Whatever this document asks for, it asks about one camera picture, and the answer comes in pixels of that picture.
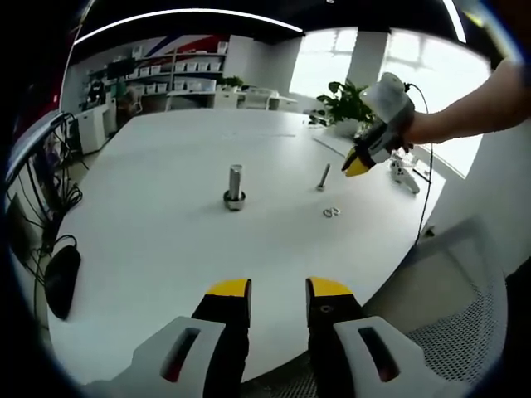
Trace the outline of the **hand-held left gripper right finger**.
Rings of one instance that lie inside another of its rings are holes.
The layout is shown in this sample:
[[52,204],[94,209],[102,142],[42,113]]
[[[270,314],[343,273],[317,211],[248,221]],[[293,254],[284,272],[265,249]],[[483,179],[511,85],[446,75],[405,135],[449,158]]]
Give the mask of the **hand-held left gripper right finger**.
[[320,397],[423,397],[425,359],[414,342],[367,316],[331,279],[305,281],[308,352]]

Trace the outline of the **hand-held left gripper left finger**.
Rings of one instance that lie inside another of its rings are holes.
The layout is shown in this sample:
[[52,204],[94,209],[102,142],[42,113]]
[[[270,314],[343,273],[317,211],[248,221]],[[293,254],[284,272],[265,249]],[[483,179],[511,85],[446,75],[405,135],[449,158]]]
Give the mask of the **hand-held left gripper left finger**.
[[187,318],[140,344],[131,362],[132,397],[238,397],[249,352],[251,280],[214,284]]

